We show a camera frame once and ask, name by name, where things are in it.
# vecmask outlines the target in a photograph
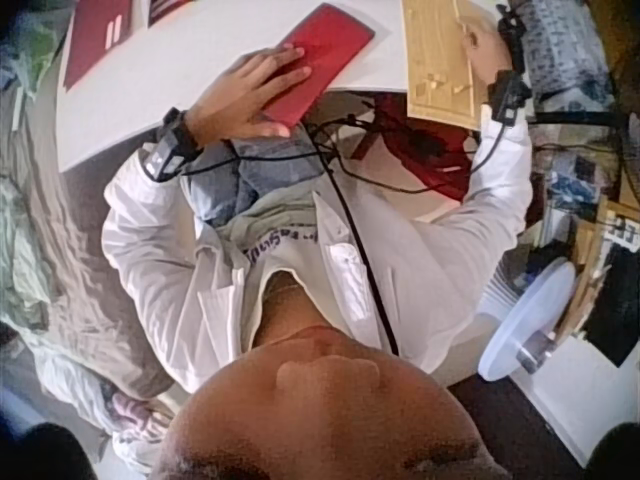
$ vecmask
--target wrist strap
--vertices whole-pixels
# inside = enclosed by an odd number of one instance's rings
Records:
[[[513,127],[516,124],[518,109],[524,108],[531,97],[531,89],[524,83],[520,74],[512,70],[498,72],[496,82],[489,85],[491,118],[507,127]]]

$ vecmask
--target dark floor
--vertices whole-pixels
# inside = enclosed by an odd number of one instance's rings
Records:
[[[582,478],[582,468],[511,380],[487,383],[476,375],[449,390],[515,480]]]

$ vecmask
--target white lab coat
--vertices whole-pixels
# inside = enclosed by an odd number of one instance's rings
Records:
[[[484,159],[501,125],[483,107]],[[523,115],[471,178],[463,204],[431,224],[402,217],[369,186],[336,174],[365,244],[402,358],[432,372],[473,319],[531,202],[531,142]],[[179,251],[179,181],[155,184],[134,154],[107,186],[104,253],[119,270],[158,359],[196,391],[240,354],[246,257],[201,225],[195,264]],[[314,187],[318,243],[338,307],[356,340],[389,350],[348,223],[328,178]]]

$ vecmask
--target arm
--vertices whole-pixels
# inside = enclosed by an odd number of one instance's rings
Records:
[[[281,48],[241,58],[186,113],[185,127],[193,140],[203,147],[232,137],[288,136],[287,127],[254,119],[268,101],[307,78],[308,69],[273,78],[303,53]],[[153,153],[139,149],[107,186],[111,211],[102,246],[135,302],[156,356],[176,381],[194,391],[217,360],[195,290],[191,292],[195,267],[178,248],[174,219],[179,181],[152,180],[144,165]]]
[[[493,83],[501,70],[511,69],[508,50],[497,32],[469,25],[465,47],[478,77]],[[502,124],[491,120],[483,106],[482,143],[475,168],[487,158]],[[489,161],[471,176],[462,205],[431,225],[418,225],[425,242],[461,295],[473,302],[494,274],[505,251],[516,246],[532,198],[531,140],[524,112],[516,125],[506,128]]]

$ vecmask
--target hand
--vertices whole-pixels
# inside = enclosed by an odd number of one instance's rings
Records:
[[[241,57],[185,115],[187,128],[198,145],[231,138],[290,136],[285,125],[257,116],[270,100],[309,77],[310,67],[273,77],[303,55],[303,49],[286,45]]]
[[[467,27],[463,45],[471,66],[485,85],[495,83],[498,72],[513,70],[511,54],[497,30],[477,19],[461,19]]]

